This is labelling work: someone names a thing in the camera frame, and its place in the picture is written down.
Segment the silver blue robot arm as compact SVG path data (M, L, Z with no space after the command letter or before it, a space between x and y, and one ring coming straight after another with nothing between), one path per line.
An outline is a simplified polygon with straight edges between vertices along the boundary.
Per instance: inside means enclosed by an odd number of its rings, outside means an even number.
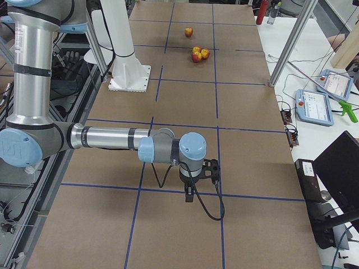
M53 121L49 116L53 35L61 26L87 28L85 1L9 1L15 23L13 112L1 131L1 158L27 167L68 149L135 150L145 163L179 166L186 201L198 196L205 178L205 138L175 138L170 129L98 128Z

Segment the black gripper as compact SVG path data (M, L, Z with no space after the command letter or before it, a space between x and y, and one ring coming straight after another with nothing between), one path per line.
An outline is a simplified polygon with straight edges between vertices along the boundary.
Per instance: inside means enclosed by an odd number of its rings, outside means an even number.
M193 202L193 186L198 181L204 179L204 164L201 164L198 168L191 167L187 164L180 164L179 175L180 180L185 184L185 202Z

